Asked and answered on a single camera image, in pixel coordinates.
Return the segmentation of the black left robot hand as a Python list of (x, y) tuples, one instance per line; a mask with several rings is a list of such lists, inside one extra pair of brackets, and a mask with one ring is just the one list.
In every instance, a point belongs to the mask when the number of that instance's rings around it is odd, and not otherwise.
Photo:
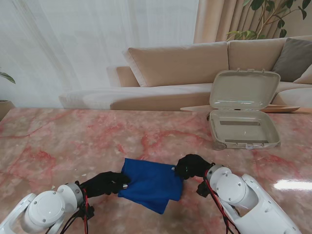
[(87, 197), (97, 197), (100, 195), (117, 194), (123, 190), (123, 185), (131, 182), (127, 175), (115, 172), (104, 172), (80, 184), (80, 188), (85, 190)]

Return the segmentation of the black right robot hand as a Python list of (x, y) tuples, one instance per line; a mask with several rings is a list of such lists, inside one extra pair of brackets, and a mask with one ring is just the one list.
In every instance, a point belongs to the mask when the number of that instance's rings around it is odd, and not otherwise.
[(201, 156), (188, 154), (181, 158), (175, 166), (175, 175), (187, 180), (190, 177), (204, 177), (205, 172), (212, 167), (212, 164)]

